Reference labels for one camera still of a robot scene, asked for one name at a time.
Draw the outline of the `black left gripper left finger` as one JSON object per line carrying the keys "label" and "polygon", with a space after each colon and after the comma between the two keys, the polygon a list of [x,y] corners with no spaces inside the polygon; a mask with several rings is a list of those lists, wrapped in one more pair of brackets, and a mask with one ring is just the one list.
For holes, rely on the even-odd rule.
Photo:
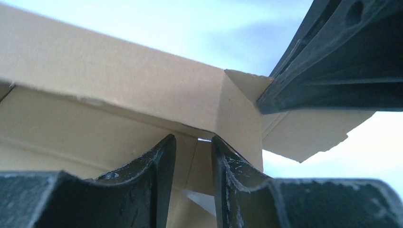
{"label": "black left gripper left finger", "polygon": [[2,171],[3,228],[164,228],[176,138],[95,179],[65,171]]}

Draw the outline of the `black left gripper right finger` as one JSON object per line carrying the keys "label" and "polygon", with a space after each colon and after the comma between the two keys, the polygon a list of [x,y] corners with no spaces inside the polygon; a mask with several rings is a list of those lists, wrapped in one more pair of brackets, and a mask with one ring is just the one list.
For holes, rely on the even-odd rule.
{"label": "black left gripper right finger", "polygon": [[272,178],[223,139],[211,140],[220,228],[400,228],[403,204],[376,179]]}

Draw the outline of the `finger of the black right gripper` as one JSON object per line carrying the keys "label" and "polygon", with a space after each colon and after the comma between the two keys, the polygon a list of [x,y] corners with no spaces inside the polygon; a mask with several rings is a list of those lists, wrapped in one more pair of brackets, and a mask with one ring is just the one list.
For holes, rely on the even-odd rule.
{"label": "finger of the black right gripper", "polygon": [[262,114],[402,111],[402,1],[313,1],[271,77],[256,101]]}

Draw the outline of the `brown cardboard box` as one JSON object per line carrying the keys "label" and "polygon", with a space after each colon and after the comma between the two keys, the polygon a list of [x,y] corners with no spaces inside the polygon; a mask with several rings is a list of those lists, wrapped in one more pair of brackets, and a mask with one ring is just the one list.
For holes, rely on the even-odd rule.
{"label": "brown cardboard box", "polygon": [[83,179],[123,166],[169,134],[169,228],[214,228],[184,191],[213,195],[218,135],[258,170],[262,150],[302,162],[347,138],[370,111],[262,115],[271,78],[194,60],[0,5],[0,168]]}

